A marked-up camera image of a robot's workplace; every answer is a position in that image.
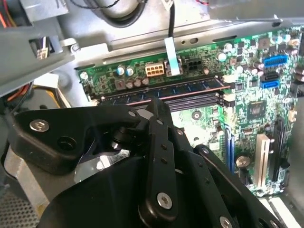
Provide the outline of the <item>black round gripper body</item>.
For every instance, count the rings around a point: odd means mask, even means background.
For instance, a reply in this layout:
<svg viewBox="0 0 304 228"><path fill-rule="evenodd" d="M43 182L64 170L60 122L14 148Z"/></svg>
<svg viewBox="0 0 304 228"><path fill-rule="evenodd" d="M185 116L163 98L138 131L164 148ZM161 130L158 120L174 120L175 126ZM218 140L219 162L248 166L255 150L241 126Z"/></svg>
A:
<svg viewBox="0 0 304 228"><path fill-rule="evenodd" d="M219 228L219 209L174 160L129 157L56 196L40 228Z"/></svg>

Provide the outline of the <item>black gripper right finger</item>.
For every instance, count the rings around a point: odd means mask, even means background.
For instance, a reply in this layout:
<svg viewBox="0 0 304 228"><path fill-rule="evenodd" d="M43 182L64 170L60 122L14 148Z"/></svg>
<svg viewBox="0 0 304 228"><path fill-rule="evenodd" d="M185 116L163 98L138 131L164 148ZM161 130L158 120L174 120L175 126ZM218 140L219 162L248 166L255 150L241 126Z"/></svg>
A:
<svg viewBox="0 0 304 228"><path fill-rule="evenodd" d="M185 133L170 130L175 164L185 175L184 197L203 228L282 228L277 219L207 147L192 148Z"/></svg>

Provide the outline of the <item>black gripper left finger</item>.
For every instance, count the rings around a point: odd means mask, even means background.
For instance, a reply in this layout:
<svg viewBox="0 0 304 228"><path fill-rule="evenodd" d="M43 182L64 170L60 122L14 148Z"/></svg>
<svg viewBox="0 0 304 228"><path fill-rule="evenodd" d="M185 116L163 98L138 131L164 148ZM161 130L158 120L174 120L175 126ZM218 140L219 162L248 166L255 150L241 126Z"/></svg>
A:
<svg viewBox="0 0 304 228"><path fill-rule="evenodd" d="M13 118L10 146L53 177L72 174L83 158L122 149L130 151L129 157L173 159L176 168L171 128L169 106L158 99L143 114L127 105L27 111ZM55 183L55 197L72 186Z"/></svg>

